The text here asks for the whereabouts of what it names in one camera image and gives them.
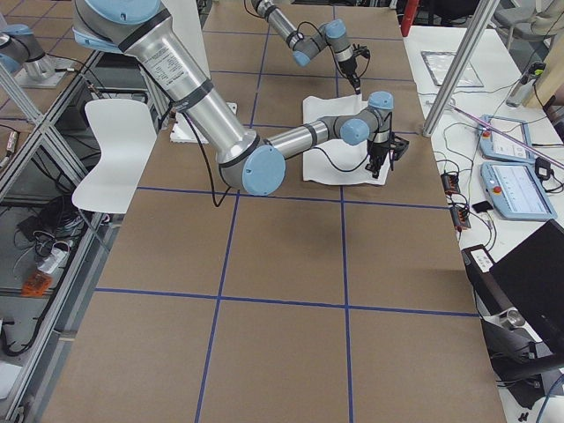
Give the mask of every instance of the metal pole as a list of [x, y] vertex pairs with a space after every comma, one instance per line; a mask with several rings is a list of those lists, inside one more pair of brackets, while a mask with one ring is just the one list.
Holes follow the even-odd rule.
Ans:
[[42, 119], [43, 115], [39, 109], [33, 104], [30, 98], [27, 96], [26, 92], [21, 89], [16, 80], [10, 74], [9, 71], [4, 68], [0, 63], [0, 86], [11, 97], [12, 101], [18, 105], [21, 111], [26, 115], [29, 122], [38, 124]]
[[456, 52], [456, 57], [450, 65], [449, 72], [447, 73], [434, 104], [429, 111], [429, 115], [427, 116], [427, 120], [425, 121], [425, 125], [422, 130], [424, 137], [430, 137], [431, 134], [433, 134], [445, 107], [447, 107], [447, 103], [452, 96], [452, 93], [458, 85], [460, 77], [462, 77], [464, 69], [466, 69], [466, 65], [468, 64], [474, 49], [478, 45], [479, 40], [482, 37], [482, 33], [486, 29], [487, 24], [493, 16], [499, 2], [500, 0], [480, 0], [476, 13], [474, 13], [474, 17], [472, 18], [472, 22], [460, 42], [460, 46]]

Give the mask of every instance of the white table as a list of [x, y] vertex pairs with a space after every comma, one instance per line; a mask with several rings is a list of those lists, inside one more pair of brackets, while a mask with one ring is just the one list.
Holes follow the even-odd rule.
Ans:
[[[425, 116], [427, 116], [430, 110], [430, 105], [427, 103], [434, 100], [434, 95], [423, 94], [437, 93], [438, 88], [434, 85], [420, 52], [456, 52], [458, 44], [464, 36], [464, 31], [463, 28], [414, 26], [409, 36], [404, 39], [413, 76], [418, 87], [421, 107]], [[538, 121], [538, 119], [545, 116], [541, 108], [509, 108], [506, 106], [504, 100], [510, 87], [504, 88], [496, 93], [491, 93], [501, 87], [511, 85], [521, 76], [521, 72], [517, 69], [513, 59], [494, 30], [488, 29], [485, 31], [471, 59], [471, 64], [484, 83], [484, 87], [458, 88], [456, 90], [457, 92], [473, 92], [456, 93], [454, 95], [456, 105], [459, 108], [477, 117], [496, 114], [531, 122], [529, 128], [534, 144], [561, 144], [558, 135], [548, 119]], [[443, 131], [456, 122], [468, 123], [472, 127], [476, 126], [474, 122], [457, 112], [447, 111], [432, 135], [433, 148], [437, 152], [435, 157], [441, 160], [446, 156], [449, 160], [454, 160], [458, 163], [461, 169], [468, 169], [471, 167], [470, 161], [450, 152], [445, 145]], [[448, 129], [446, 135], [448, 146], [451, 150], [455, 150], [469, 157], [474, 156], [478, 142], [475, 129], [464, 125], [456, 125]], [[564, 160], [564, 148], [542, 148], [541, 150], [557, 160]], [[478, 151], [474, 159], [473, 172], [465, 171], [460, 174], [460, 187], [463, 194], [469, 199], [470, 204], [475, 204], [487, 199], [479, 175], [479, 165], [484, 161], [484, 158], [481, 157]], [[438, 163], [438, 167], [441, 171], [443, 166], [444, 163]], [[447, 170], [455, 170], [454, 165], [448, 164]], [[564, 178], [563, 171], [560, 171], [558, 168], [555, 168], [554, 171], [558, 179], [562, 180], [562, 178]], [[564, 194], [551, 195], [550, 201], [559, 214], [558, 222], [564, 226]], [[490, 251], [494, 260], [499, 260], [504, 257], [511, 249], [542, 225], [542, 222], [505, 220], [500, 217], [497, 211], [490, 211], [489, 215], [497, 229], [497, 241]], [[461, 249], [476, 244], [486, 244], [488, 241], [489, 230], [486, 225], [473, 216], [470, 217], [470, 222], [471, 229], [464, 230], [461, 233], [459, 242]], [[517, 404], [507, 390], [500, 389], [500, 395], [504, 403], [508, 422], [515, 422], [521, 413], [526, 410], [522, 409], [521, 406]], [[542, 400], [535, 404], [528, 421], [535, 421], [541, 403]], [[564, 397], [553, 397], [548, 402], [542, 423], [562, 422], [562, 416], [564, 416]]]

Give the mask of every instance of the blue tape line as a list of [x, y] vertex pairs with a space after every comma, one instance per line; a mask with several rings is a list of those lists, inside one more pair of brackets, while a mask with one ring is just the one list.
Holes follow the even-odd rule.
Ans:
[[[335, 68], [335, 72], [337, 74], [338, 79], [346, 80], [346, 78], [341, 77], [338, 72], [337, 68]], [[210, 73], [225, 73], [230, 75], [261, 75], [260, 73], [256, 72], [247, 72], [242, 70], [210, 70]], [[329, 75], [296, 75], [293, 73], [276, 73], [276, 72], [263, 72], [263, 76], [265, 77], [289, 77], [289, 78], [325, 78], [325, 79], [334, 79], [335, 76]], [[368, 81], [391, 81], [391, 82], [414, 82], [413, 79], [403, 79], [403, 78], [376, 78], [376, 77], [362, 77], [363, 80]]]
[[391, 308], [374, 306], [349, 306], [352, 310], [382, 311], [386, 313], [403, 313], [407, 315], [451, 315], [454, 317], [479, 317], [477, 313], [466, 313], [462, 311], [440, 311], [440, 310], [421, 310], [416, 308]]
[[[94, 289], [98, 293], [125, 293], [132, 295], [153, 295], [159, 297], [182, 297], [194, 298], [197, 300], [217, 300], [233, 301], [233, 302], [256, 302], [262, 304], [280, 304], [287, 306], [303, 306], [303, 307], [320, 307], [320, 308], [345, 308], [345, 304], [331, 304], [329, 302], [309, 302], [309, 301], [290, 301], [290, 300], [273, 300], [268, 298], [252, 298], [252, 297], [236, 297], [236, 296], [218, 296], [205, 293], [176, 293], [167, 291], [148, 291], [141, 289], [124, 289], [97, 287]], [[349, 309], [360, 311], [382, 311], [385, 313], [404, 313], [410, 315], [452, 315], [456, 317], [479, 317], [478, 314], [458, 312], [458, 311], [441, 311], [441, 310], [423, 310], [417, 308], [390, 308], [377, 306], [359, 306], [349, 304]]]
[[241, 35], [268, 35], [268, 33], [253, 33], [253, 32], [242, 32], [239, 33], [237, 31], [209, 31], [209, 30], [203, 30], [203, 33], [224, 33], [224, 34], [241, 34]]
[[290, 301], [290, 300], [270, 300], [264, 298], [249, 297], [233, 297], [223, 296], [221, 300], [237, 301], [237, 302], [254, 302], [259, 304], [279, 304], [284, 306], [302, 306], [302, 307], [319, 307], [319, 308], [345, 308], [342, 304], [330, 304], [327, 302], [309, 302], [309, 301]]
[[233, 215], [231, 217], [231, 227], [229, 228], [229, 237], [227, 238], [227, 245], [226, 245], [226, 256], [225, 256], [225, 260], [223, 261], [223, 269], [221, 270], [221, 280], [219, 281], [218, 297], [215, 303], [215, 311], [213, 312], [213, 322], [211, 324], [210, 340], [208, 342], [208, 350], [205, 355], [204, 374], [202, 375], [202, 383], [200, 384], [200, 395], [198, 396], [197, 399], [196, 416], [194, 417], [195, 423], [198, 423], [200, 421], [200, 414], [202, 412], [202, 403], [204, 402], [205, 383], [207, 381], [208, 370], [210, 368], [210, 360], [212, 358], [213, 340], [215, 338], [215, 330], [218, 325], [219, 305], [221, 304], [221, 294], [223, 293], [223, 285], [226, 280], [227, 264], [229, 262], [229, 253], [231, 251], [231, 242], [233, 240], [233, 233], [235, 229], [235, 221], [237, 220], [238, 207], [239, 207], [239, 196], [237, 196], [237, 198], [235, 199]]
[[346, 224], [345, 224], [345, 194], [343, 186], [340, 187], [341, 203], [341, 244], [343, 246], [343, 286], [345, 290], [345, 336], [346, 336], [346, 376], [348, 382], [349, 423], [354, 423], [353, 400], [353, 358], [351, 354], [351, 316], [349, 312], [349, 281], [346, 259]]
[[[162, 192], [178, 192], [182, 194], [204, 194], [210, 195], [211, 191], [199, 189], [177, 189], [177, 188], [159, 188], [159, 187], [137, 187], [139, 190], [144, 191], [162, 191]], [[230, 197], [237, 196], [236, 193], [227, 193]], [[282, 197], [282, 196], [268, 196], [257, 197], [250, 194], [241, 193], [240, 197], [259, 198], [259, 199], [273, 199], [273, 200], [291, 200], [291, 201], [313, 201], [317, 203], [340, 203], [340, 200], [331, 198], [314, 198], [314, 197]], [[360, 201], [360, 200], [343, 200], [345, 204], [362, 204], [362, 205], [378, 205], [382, 207], [405, 207], [412, 209], [431, 209], [431, 210], [448, 210], [446, 205], [429, 205], [429, 204], [403, 204], [403, 203], [382, 203], [377, 201]]]
[[124, 289], [124, 288], [105, 288], [96, 287], [97, 293], [134, 293], [136, 295], [153, 295], [161, 297], [182, 297], [182, 298], [196, 298], [199, 300], [216, 300], [217, 295], [208, 295], [204, 293], [176, 293], [167, 291], [147, 291], [142, 289]]
[[258, 80], [256, 81], [255, 99], [253, 100], [253, 110], [251, 111], [250, 114], [250, 123], [249, 123], [250, 128], [253, 128], [253, 124], [255, 123], [256, 104], [258, 103], [258, 93], [261, 89], [261, 80], [263, 79], [264, 58], [266, 57], [266, 47], [268, 46], [268, 33], [270, 32], [270, 30], [271, 28], [269, 26], [264, 40], [263, 56], [261, 57], [261, 68], [258, 71]]

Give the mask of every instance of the light blue joint cap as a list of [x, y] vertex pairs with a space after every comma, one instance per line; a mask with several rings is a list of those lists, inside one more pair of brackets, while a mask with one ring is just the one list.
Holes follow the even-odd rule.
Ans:
[[74, 32], [74, 40], [81, 46], [91, 48], [92, 50], [103, 51], [105, 53], [117, 53], [118, 55], [122, 53], [122, 51], [111, 42], [92, 37], [86, 33], [81, 33], [74, 28], [72, 28], [72, 31]]
[[138, 25], [146, 22], [160, 7], [160, 0], [85, 0], [96, 13], [116, 24]]
[[19, 63], [7, 55], [0, 54], [0, 63], [4, 65], [7, 71], [14, 73], [19, 70]]
[[308, 57], [308, 55], [306, 55], [305, 53], [302, 53], [300, 51], [294, 51], [293, 52], [293, 60], [296, 61], [296, 63], [301, 66], [302, 68], [304, 66], [308, 66], [309, 62], [311, 61], [311, 59]]
[[24, 24], [8, 25], [3, 28], [2, 32], [8, 35], [33, 35], [33, 31], [29, 29], [29, 26]]
[[394, 96], [387, 91], [376, 91], [368, 97], [368, 105], [371, 108], [379, 108], [382, 110], [394, 109]]
[[268, 196], [284, 181], [286, 161], [272, 145], [254, 150], [243, 168], [243, 187], [252, 196]]
[[340, 131], [341, 138], [349, 145], [358, 145], [370, 135], [370, 128], [362, 119], [349, 119]]
[[332, 20], [325, 26], [325, 35], [327, 35], [327, 37], [329, 38], [335, 40], [336, 38], [341, 38], [345, 34], [346, 27], [341, 19]]

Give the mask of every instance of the ur robot arm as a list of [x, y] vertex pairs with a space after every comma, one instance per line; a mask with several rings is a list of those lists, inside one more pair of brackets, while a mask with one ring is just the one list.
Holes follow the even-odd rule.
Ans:
[[366, 46], [352, 46], [346, 34], [345, 24], [335, 19], [316, 28], [316, 33], [306, 37], [271, 0], [251, 0], [255, 11], [264, 18], [293, 51], [293, 58], [299, 66], [309, 62], [330, 46], [343, 76], [349, 81], [354, 92], [360, 94], [360, 78], [356, 73], [356, 58], [370, 58]]
[[0, 31], [0, 62], [13, 73], [23, 65], [31, 79], [42, 81], [55, 73], [53, 60], [45, 54], [32, 30], [8, 25]]
[[390, 123], [385, 120], [391, 113], [391, 96], [386, 93], [389, 102], [382, 110], [373, 100], [356, 116], [323, 118], [261, 139], [242, 126], [178, 40], [172, 17], [160, 0], [75, 0], [74, 7], [76, 40], [90, 48], [135, 57], [177, 112], [190, 119], [214, 147], [226, 184], [249, 194], [273, 192], [284, 179], [285, 159], [339, 135], [352, 143], [376, 137]]

